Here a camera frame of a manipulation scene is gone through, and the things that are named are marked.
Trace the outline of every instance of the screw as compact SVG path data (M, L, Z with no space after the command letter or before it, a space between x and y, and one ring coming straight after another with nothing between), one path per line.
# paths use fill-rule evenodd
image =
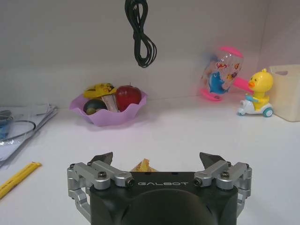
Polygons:
M200 187L200 186L202 185L202 180L199 179L199 178L195 178L194 184L195 184L196 186Z
M99 172L99 173L98 173L98 177L99 177L99 178L104 178L104 177L106 177L106 172L104 172L104 171Z
M127 188L132 187L134 184L135 184L135 180L134 180L134 179L128 179L128 180L126 181L126 187L127 187Z
M229 172L222 172L221 178L229 178Z

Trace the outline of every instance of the white wall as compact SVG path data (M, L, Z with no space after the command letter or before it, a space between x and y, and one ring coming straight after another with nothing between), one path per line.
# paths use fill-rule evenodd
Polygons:
M0 105L68 107L87 86L132 83L152 99L196 94L214 45L256 71L268 0L149 0L145 33L158 48L147 69L133 56L124 0L0 1Z
M300 1L271 0L258 69L300 64Z

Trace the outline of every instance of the white shelf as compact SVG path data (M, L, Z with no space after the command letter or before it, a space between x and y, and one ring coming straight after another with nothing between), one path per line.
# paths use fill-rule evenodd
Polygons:
M252 196L238 224L297 224L300 123L277 116L239 117L241 98L154 100L135 120L116 127L95 127L60 110L10 167L0 170L3 183L31 161L43 164L0 201L1 224L89 224L68 197L67 167L109 151L112 165L122 170L148 158L159 171L198 171L203 169L200 151L247 162L254 170Z

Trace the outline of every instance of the beige storage box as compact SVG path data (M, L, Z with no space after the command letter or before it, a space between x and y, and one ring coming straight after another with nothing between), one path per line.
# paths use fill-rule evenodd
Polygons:
M300 121L300 65L271 66L274 85L269 91L274 113L288 121Z

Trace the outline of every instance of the silver metal bracket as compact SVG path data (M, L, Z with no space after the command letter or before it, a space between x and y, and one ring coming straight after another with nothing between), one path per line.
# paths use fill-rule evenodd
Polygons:
M134 185L130 172L114 168L100 160L88 163L71 164L67 169L68 195L75 200L76 208L90 222L90 205L86 194L90 194L90 187L105 190L111 185L111 179L118 187Z
M230 166L220 160L204 171L195 172L194 179L199 187L210 186L213 179L216 179L217 187L223 190L231 190L235 186L238 189L237 217L244 209L245 199L251 196L252 168L245 163Z

